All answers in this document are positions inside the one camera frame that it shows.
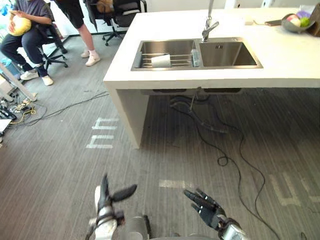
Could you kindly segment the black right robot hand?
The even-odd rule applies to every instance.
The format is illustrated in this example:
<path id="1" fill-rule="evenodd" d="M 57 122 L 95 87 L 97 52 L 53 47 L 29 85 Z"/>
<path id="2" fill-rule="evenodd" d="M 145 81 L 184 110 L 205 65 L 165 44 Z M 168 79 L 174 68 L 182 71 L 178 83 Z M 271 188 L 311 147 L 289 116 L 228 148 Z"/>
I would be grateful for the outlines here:
<path id="1" fill-rule="evenodd" d="M 191 207 L 198 213 L 207 226 L 216 231 L 221 228 L 219 216 L 224 216 L 225 211 L 212 197 L 199 188 L 196 189 L 196 192 L 184 189 L 183 194 L 192 201 Z"/>

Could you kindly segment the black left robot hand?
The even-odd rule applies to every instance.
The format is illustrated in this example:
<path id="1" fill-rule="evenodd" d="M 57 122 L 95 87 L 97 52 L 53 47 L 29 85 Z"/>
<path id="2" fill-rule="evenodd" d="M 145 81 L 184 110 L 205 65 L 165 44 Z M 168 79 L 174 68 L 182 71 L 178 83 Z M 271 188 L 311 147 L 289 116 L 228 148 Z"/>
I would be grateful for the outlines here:
<path id="1" fill-rule="evenodd" d="M 114 194 L 110 194 L 108 174 L 106 173 L 103 176 L 100 184 L 100 195 L 97 202 L 97 212 L 99 212 L 105 206 L 111 206 L 113 202 L 121 202 L 125 199 L 128 199 L 135 193 L 137 187 L 138 186 L 136 184 L 132 184 L 131 186 L 123 188 L 122 190 L 119 190 Z"/>

